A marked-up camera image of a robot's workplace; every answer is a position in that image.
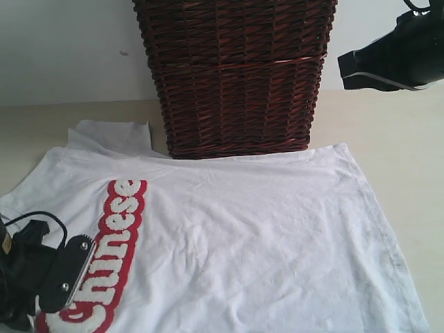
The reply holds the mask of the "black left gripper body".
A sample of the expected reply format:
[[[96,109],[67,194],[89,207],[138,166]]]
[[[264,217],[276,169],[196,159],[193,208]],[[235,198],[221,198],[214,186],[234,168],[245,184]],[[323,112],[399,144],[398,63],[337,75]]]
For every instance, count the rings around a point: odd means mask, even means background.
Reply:
[[[10,234],[1,223],[1,324],[18,332],[30,332],[35,315],[36,292],[50,260],[38,261],[45,251],[46,221],[31,220],[24,229]]]

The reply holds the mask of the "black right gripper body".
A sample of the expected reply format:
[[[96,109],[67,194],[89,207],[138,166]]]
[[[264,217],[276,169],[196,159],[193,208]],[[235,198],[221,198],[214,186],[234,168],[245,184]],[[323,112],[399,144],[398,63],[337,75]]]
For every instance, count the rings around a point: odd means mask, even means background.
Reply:
[[[418,91],[443,80],[443,7],[400,15],[390,33],[338,64],[346,90]]]

